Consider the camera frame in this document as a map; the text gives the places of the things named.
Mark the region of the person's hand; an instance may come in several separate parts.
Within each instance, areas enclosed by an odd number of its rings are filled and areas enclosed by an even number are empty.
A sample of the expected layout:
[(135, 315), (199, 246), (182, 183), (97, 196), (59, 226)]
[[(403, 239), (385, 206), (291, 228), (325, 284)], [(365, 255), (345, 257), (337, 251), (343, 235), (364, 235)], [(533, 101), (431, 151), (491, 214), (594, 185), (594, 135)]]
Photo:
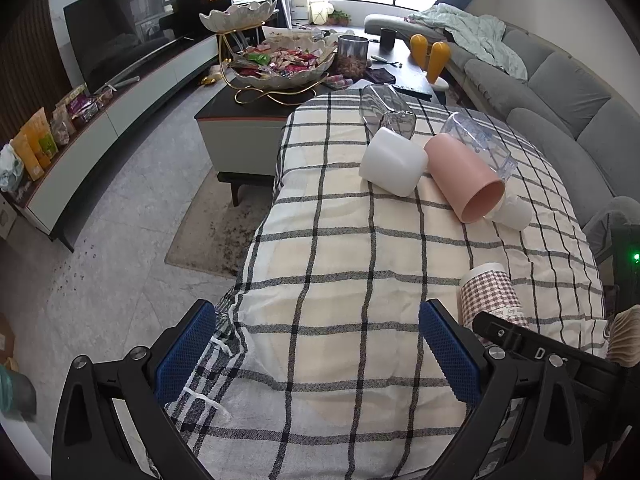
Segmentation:
[(631, 368), (640, 362), (640, 306), (617, 313), (610, 330), (606, 359)]

